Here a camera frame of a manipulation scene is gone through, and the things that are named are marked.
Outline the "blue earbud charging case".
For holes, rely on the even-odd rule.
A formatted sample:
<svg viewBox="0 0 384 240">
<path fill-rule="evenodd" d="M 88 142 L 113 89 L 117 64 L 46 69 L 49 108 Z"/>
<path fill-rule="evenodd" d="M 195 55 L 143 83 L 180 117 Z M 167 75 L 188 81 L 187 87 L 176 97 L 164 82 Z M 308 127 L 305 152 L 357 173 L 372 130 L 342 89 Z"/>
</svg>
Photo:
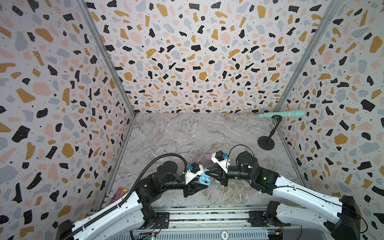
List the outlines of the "blue earbud charging case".
<svg viewBox="0 0 384 240">
<path fill-rule="evenodd" d="M 211 184 L 210 177 L 206 175 L 206 172 L 209 171 L 208 169 L 204 169 L 204 172 L 199 177 L 199 183 L 205 186 L 209 186 Z"/>
</svg>

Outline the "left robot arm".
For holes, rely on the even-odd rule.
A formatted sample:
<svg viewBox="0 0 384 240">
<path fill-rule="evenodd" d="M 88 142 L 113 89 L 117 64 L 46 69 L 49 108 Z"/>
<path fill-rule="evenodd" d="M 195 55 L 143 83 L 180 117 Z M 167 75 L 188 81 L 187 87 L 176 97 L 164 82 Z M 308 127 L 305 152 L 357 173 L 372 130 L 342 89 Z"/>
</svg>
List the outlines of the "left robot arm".
<svg viewBox="0 0 384 240">
<path fill-rule="evenodd" d="M 58 227 L 57 240 L 111 240 L 123 233 L 150 228 L 157 214 L 151 203 L 168 190 L 183 190 L 184 197 L 194 195 L 207 186 L 199 183 L 204 168 L 198 163 L 187 166 L 184 173 L 177 173 L 178 165 L 166 161 L 157 171 L 138 182 L 131 194 L 101 211 L 73 223 L 67 220 Z"/>
</svg>

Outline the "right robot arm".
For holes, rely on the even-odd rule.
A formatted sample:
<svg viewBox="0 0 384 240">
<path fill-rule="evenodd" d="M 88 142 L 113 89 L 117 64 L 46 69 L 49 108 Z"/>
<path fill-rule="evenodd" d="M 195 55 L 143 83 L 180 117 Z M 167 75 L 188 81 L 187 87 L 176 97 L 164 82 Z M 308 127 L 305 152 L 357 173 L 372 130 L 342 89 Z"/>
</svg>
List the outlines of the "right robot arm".
<svg viewBox="0 0 384 240">
<path fill-rule="evenodd" d="M 253 154 L 245 151 L 231 165 L 229 155 L 218 151 L 212 154 L 215 167 L 206 174 L 222 185 L 229 180 L 250 183 L 252 189 L 270 196 L 298 204 L 289 207 L 277 201 L 269 202 L 264 219 L 269 224 L 282 227 L 300 225 L 327 233 L 335 240 L 361 238 L 361 212 L 352 196 L 333 197 L 305 188 L 284 176 L 259 165 Z"/>
</svg>

